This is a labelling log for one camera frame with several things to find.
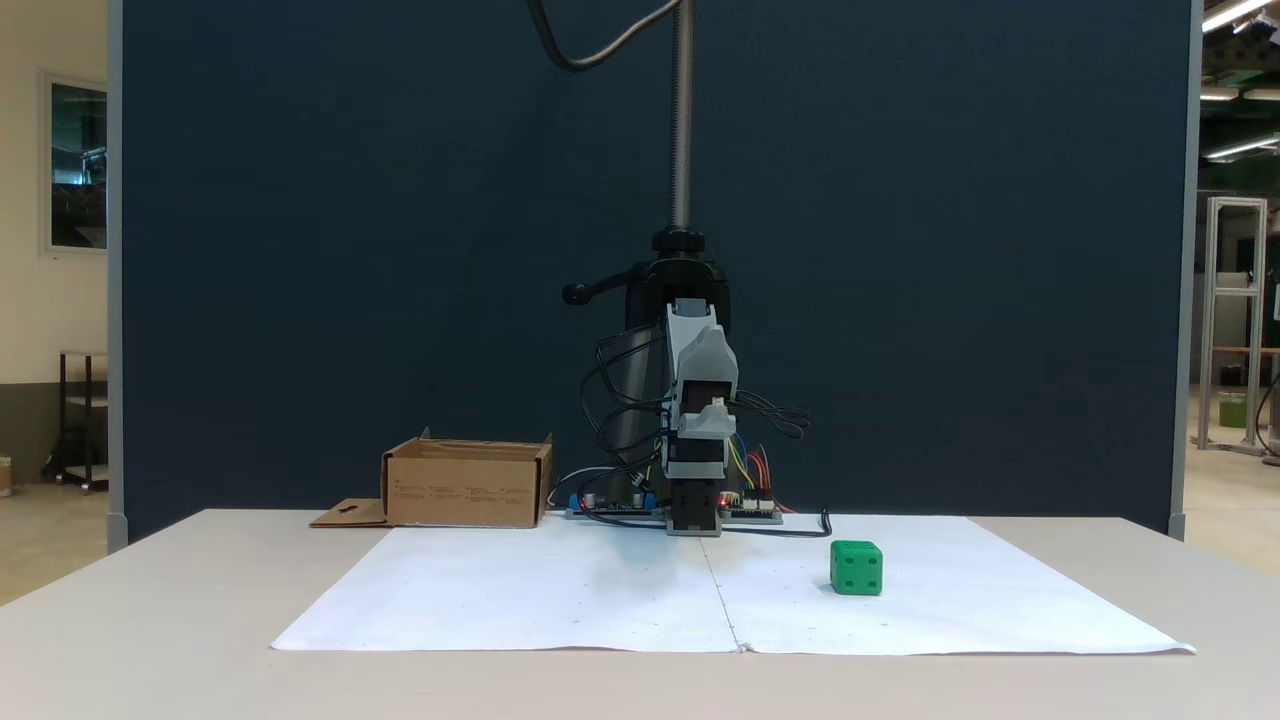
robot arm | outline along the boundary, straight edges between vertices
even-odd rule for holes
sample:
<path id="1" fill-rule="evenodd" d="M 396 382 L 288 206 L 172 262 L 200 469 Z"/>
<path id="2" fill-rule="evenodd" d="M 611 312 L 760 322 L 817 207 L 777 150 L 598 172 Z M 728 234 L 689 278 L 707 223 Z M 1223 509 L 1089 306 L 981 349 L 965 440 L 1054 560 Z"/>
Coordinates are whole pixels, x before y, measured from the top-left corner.
<path id="1" fill-rule="evenodd" d="M 728 409 L 737 392 L 737 356 L 716 306 L 699 299 L 667 305 L 667 345 L 673 379 L 666 414 L 671 432 L 662 447 L 663 475 L 671 482 L 667 530 L 716 536 L 728 442 L 737 432 Z"/>

wire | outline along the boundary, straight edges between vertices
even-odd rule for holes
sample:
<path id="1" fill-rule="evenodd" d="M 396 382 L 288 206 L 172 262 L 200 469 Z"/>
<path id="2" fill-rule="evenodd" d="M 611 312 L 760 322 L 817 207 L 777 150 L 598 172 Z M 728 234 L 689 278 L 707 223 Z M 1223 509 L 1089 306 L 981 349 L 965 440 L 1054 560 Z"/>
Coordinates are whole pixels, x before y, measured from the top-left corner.
<path id="1" fill-rule="evenodd" d="M 567 483 L 570 478 L 575 478 L 577 475 L 581 475 L 582 473 L 590 473 L 591 470 L 616 470 L 616 469 L 617 468 L 614 468 L 613 465 L 596 465 L 594 468 L 582 468 L 581 470 L 573 470 L 572 473 L 556 480 L 556 484 L 552 486 L 552 489 L 547 491 L 547 505 L 553 505 L 552 496 L 556 495 L 556 491 L 559 489 L 562 484 Z"/>
<path id="2" fill-rule="evenodd" d="M 662 450 L 662 439 L 659 438 L 659 439 L 653 441 L 653 454 L 658 455 L 660 450 Z M 650 487 L 649 487 L 649 470 L 653 470 L 653 462 L 650 462 L 649 465 L 646 465 L 645 469 L 644 469 L 644 487 L 645 487 L 645 489 L 650 489 Z"/>
<path id="3" fill-rule="evenodd" d="M 621 416 L 621 414 L 623 411 L 626 411 L 626 410 L 660 411 L 660 405 L 659 405 L 659 400 L 658 398 L 650 400 L 650 401 L 641 401 L 641 402 L 627 402 L 627 401 L 625 401 L 623 398 L 627 398 L 627 396 L 622 395 L 621 391 L 618 391 L 617 387 L 613 386 L 613 382 L 609 378 L 609 366 L 613 365 L 613 364 L 616 364 L 616 363 L 621 363 L 622 360 L 625 360 L 625 359 L 627 359 L 627 357 L 630 357 L 630 356 L 632 356 L 632 355 L 635 355 L 637 352 L 641 352 L 641 351 L 646 350 L 648 347 L 650 347 L 654 343 L 657 343 L 660 340 L 663 340 L 666 336 L 658 334 L 658 336 L 655 336 L 655 337 L 653 337 L 653 338 L 650 338 L 650 340 L 648 340 L 645 342 L 641 342 L 641 343 L 639 343 L 639 345 L 636 345 L 634 347 L 630 347 L 630 348 L 627 348 L 627 350 L 625 350 L 625 351 L 614 355 L 613 357 L 609 357 L 608 360 L 604 360 L 602 351 L 603 351 L 604 347 L 608 347 L 609 345 L 613 345 L 616 342 L 621 342 L 622 340 L 626 340 L 627 337 L 631 337 L 631 336 L 634 336 L 634 334 L 636 334 L 639 332 L 643 332 L 643 331 L 646 331 L 646 329 L 652 329 L 658 323 L 654 322 L 654 323 L 648 323 L 648 324 L 644 324 L 644 325 L 639 325 L 639 327 L 631 328 L 630 331 L 618 333 L 616 336 L 607 337 L 607 338 L 600 340 L 599 342 L 596 342 L 596 346 L 595 346 L 596 347 L 596 366 L 594 369 L 591 369 L 586 375 L 584 375 L 581 383 L 579 383 L 579 401 L 580 401 L 581 407 L 582 407 L 582 415 L 586 418 L 586 421 L 591 425 L 591 429 L 595 432 L 595 442 L 596 442 L 596 445 L 602 450 L 604 450 L 613 459 L 613 461 L 614 461 L 614 464 L 617 466 L 626 465 L 626 459 L 622 457 L 622 455 L 625 452 L 635 450 L 636 447 L 639 447 L 644 442 L 649 442 L 652 439 L 655 439 L 657 437 L 660 437 L 660 432 L 659 433 L 652 433 L 650 436 L 648 436 L 645 438 L 641 438 L 634 446 L 613 447 L 609 443 L 609 439 L 607 437 L 608 423 L 611 420 Z M 586 386 L 588 386 L 588 383 L 591 382 L 591 378 L 595 377 L 596 374 L 602 375 L 602 378 L 604 380 L 605 389 L 608 389 L 609 393 L 614 397 L 614 400 L 618 401 L 622 405 L 622 407 L 620 410 L 614 410 L 613 413 L 611 413 L 604 419 L 603 423 L 598 423 L 595 420 L 595 416 L 591 415 L 591 409 L 586 404 Z"/>
<path id="4" fill-rule="evenodd" d="M 735 410 L 764 418 L 773 425 L 773 429 L 791 439 L 803 438 L 804 429 L 810 424 L 809 410 L 799 406 L 778 407 L 759 395 L 741 388 L 727 405 Z"/>
<path id="5" fill-rule="evenodd" d="M 767 530 L 763 528 L 722 528 L 726 533 L 742 533 L 749 536 L 776 536 L 780 538 L 828 538 L 831 537 L 831 512 L 826 507 L 818 515 L 820 530 Z"/>
<path id="6" fill-rule="evenodd" d="M 658 454 L 655 452 L 655 454 L 650 455 L 646 460 L 649 461 L 648 464 L 652 465 L 653 461 L 657 460 L 657 459 L 658 459 Z M 596 515 L 594 510 L 591 510 L 590 507 L 586 506 L 586 500 L 585 500 L 586 498 L 586 488 L 590 487 L 591 483 L 598 482 L 600 479 L 604 479 L 607 477 L 618 474 L 618 473 L 625 471 L 625 470 L 626 470 L 625 468 L 617 468 L 617 469 L 614 469 L 613 473 L 604 473 L 604 474 L 600 474 L 600 475 L 595 475 L 594 478 L 586 478 L 585 480 L 582 480 L 581 483 L 579 483 L 579 486 L 577 486 L 577 509 L 582 512 L 582 515 L 586 515 L 588 518 L 590 518 L 591 520 L 595 520 L 596 523 L 604 523 L 605 525 L 617 525 L 620 528 L 652 528 L 652 529 L 655 529 L 655 530 L 664 530 L 664 529 L 667 529 L 667 524 L 666 523 L 659 523 L 657 525 L 653 525 L 653 524 L 648 524 L 648 523 L 627 523 L 625 520 L 614 520 L 613 518 L 607 518 L 604 515 Z"/>
<path id="7" fill-rule="evenodd" d="M 1272 457 L 1280 457 L 1280 455 L 1276 455 L 1276 451 L 1271 450 L 1271 443 L 1262 439 L 1262 406 L 1267 404 L 1267 398 L 1271 397 L 1271 391 L 1274 391 L 1277 384 L 1280 384 L 1280 374 L 1276 374 L 1276 379 L 1271 380 L 1271 384 L 1267 386 L 1267 391 L 1262 393 L 1262 400 L 1258 401 L 1258 411 L 1253 415 L 1253 432 L 1257 433 L 1262 450 Z"/>
<path id="8" fill-rule="evenodd" d="M 568 58 L 561 51 L 559 45 L 556 42 L 556 33 L 552 32 L 552 23 L 547 19 L 547 9 L 543 6 L 543 0 L 527 0 L 527 4 L 529 17 L 534 20 L 534 28 L 538 31 L 538 37 L 543 41 L 543 49 L 547 50 L 547 55 L 552 59 L 552 63 L 556 63 L 556 67 L 562 70 L 581 73 L 608 60 L 640 31 L 667 17 L 680 5 L 680 1 L 681 0 L 669 0 L 662 8 L 658 8 L 653 13 L 640 18 L 640 20 L 628 27 L 626 32 L 620 35 L 613 42 L 605 45 L 598 53 L 588 55 L 582 59 Z"/>
<path id="9" fill-rule="evenodd" d="M 733 437 L 736 437 L 739 441 L 742 439 L 737 434 L 735 434 Z M 737 465 L 737 471 L 742 473 L 742 478 L 746 479 L 746 487 L 750 489 L 755 489 L 755 486 L 751 483 L 751 474 L 746 471 L 746 465 L 742 462 L 742 456 L 737 452 L 737 447 L 733 445 L 732 438 L 728 441 L 728 450 L 730 455 L 733 456 L 733 464 Z"/>
<path id="10" fill-rule="evenodd" d="M 755 450 L 760 454 L 760 460 L 764 460 L 764 487 L 773 489 L 773 469 L 769 468 L 769 454 L 764 451 L 763 445 L 755 446 Z"/>
<path id="11" fill-rule="evenodd" d="M 760 461 L 760 456 L 754 452 L 748 452 L 746 459 L 755 462 L 755 470 L 760 473 L 760 489 L 769 489 L 768 477 L 764 474 L 764 462 Z"/>

green bucket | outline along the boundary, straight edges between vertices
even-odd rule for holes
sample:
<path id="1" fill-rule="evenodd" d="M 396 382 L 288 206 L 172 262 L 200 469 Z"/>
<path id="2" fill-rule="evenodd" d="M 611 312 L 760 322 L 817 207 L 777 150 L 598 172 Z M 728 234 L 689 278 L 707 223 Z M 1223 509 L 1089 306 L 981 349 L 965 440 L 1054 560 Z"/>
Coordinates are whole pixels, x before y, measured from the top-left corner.
<path id="1" fill-rule="evenodd" d="M 1224 428 L 1243 428 L 1248 424 L 1249 406 L 1243 392 L 1224 392 L 1217 397 L 1217 418 Z"/>

table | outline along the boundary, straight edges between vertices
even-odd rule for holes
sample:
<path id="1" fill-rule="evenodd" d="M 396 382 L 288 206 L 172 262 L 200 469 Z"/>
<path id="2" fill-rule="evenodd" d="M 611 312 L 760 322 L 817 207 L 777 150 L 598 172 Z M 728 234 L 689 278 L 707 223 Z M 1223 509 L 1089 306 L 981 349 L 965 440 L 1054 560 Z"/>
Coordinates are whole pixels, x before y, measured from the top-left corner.
<path id="1" fill-rule="evenodd" d="M 974 519 L 1198 656 L 273 651 L 387 532 L 317 514 L 207 510 L 0 607 L 0 717 L 1280 717 L 1280 578 L 1123 520 Z"/>

green die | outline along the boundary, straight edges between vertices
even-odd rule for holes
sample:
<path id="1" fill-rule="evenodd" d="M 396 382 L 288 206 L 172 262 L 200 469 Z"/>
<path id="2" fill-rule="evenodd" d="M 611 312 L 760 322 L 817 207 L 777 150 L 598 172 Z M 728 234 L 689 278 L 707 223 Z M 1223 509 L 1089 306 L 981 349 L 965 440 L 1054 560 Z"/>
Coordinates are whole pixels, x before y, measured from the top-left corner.
<path id="1" fill-rule="evenodd" d="M 831 587 L 840 594 L 879 594 L 884 585 L 884 556 L 876 543 L 831 543 Z"/>

